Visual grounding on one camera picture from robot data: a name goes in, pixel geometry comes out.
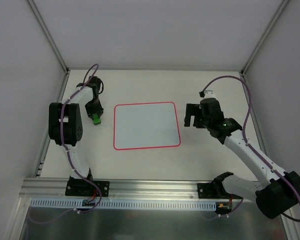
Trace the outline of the green bone-shaped eraser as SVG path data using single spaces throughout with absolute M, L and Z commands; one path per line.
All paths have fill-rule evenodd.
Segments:
M 94 125 L 98 125 L 101 123 L 101 119 L 97 114 L 92 115 L 91 119 Z

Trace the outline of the pink-framed whiteboard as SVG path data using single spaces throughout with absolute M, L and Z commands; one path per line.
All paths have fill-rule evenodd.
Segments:
M 114 107 L 115 150 L 174 148 L 180 144 L 181 135 L 174 102 L 130 103 Z

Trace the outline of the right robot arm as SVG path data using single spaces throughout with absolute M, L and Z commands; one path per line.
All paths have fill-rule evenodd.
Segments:
M 224 116 L 216 98 L 204 98 L 199 104 L 186 104 L 184 126 L 190 125 L 208 130 L 213 138 L 235 153 L 257 179 L 253 182 L 225 172 L 211 183 L 218 198 L 229 194 L 245 198 L 256 203 L 269 219 L 283 215 L 299 203 L 300 176 L 295 171 L 285 171 L 256 150 L 244 137 L 243 127 L 235 119 Z

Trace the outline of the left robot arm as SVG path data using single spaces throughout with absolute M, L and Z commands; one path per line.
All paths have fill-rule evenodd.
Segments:
M 48 135 L 60 146 L 70 168 L 70 177 L 78 179 L 76 189 L 84 196 L 94 191 L 91 169 L 87 164 L 81 140 L 84 128 L 81 111 L 94 125 L 101 123 L 104 109 L 99 86 L 79 84 L 75 91 L 62 102 L 52 102 L 48 107 Z

